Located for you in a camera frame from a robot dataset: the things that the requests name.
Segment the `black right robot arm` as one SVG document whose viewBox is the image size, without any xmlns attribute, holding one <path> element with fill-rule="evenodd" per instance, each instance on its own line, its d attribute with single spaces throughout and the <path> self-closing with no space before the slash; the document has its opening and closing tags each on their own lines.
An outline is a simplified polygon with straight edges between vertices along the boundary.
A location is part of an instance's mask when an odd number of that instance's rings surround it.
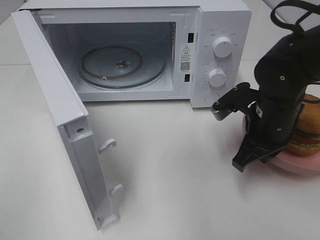
<svg viewBox="0 0 320 240">
<path fill-rule="evenodd" d="M 259 85 L 252 106 L 237 106 L 246 115 L 246 134 L 232 159 L 243 172 L 257 160 L 267 162 L 289 143 L 308 85 L 320 78 L 320 28 L 279 40 L 258 62 Z"/>
</svg>

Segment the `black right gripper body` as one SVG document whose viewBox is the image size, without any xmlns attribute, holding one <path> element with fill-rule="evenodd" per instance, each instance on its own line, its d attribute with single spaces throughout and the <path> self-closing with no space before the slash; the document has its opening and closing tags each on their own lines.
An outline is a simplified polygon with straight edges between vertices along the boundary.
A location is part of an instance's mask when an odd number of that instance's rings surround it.
<svg viewBox="0 0 320 240">
<path fill-rule="evenodd" d="M 300 110 L 263 111 L 258 115 L 250 109 L 245 115 L 245 137 L 243 146 L 249 153 L 246 164 L 260 160 L 263 163 L 276 156 L 290 142 Z"/>
</svg>

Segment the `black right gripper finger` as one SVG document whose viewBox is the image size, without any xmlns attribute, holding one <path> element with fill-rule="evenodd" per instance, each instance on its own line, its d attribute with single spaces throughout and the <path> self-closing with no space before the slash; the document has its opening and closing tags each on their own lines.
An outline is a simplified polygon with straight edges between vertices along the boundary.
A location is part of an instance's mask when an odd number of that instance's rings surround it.
<svg viewBox="0 0 320 240">
<path fill-rule="evenodd" d="M 265 149 L 246 134 L 237 154 L 232 159 L 232 166 L 242 173 L 248 164 L 259 160 L 264 155 Z"/>
<path fill-rule="evenodd" d="M 272 158 L 276 157 L 282 150 L 275 151 L 269 155 L 266 155 L 260 159 L 260 162 L 263 164 L 268 163 Z"/>
</svg>

